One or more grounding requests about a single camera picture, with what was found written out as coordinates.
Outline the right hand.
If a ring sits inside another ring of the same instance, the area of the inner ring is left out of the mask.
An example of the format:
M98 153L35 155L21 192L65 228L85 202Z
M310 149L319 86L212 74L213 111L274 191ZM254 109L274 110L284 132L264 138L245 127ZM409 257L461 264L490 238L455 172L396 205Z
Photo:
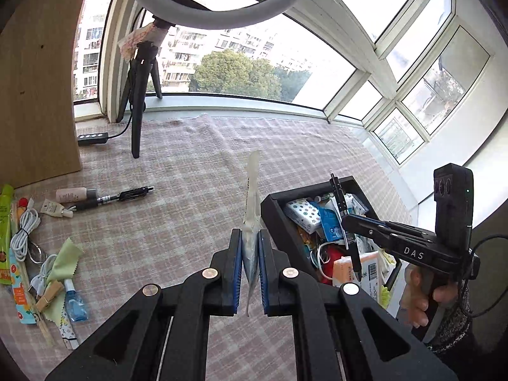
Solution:
M414 327L426 327L429 318L426 312L429 308L429 296L422 291L422 273L419 267L409 265L405 269L405 289L399 305L407 312L407 320ZM434 290L432 299L439 304L448 305L456 301L458 285L450 281L447 285L439 286Z

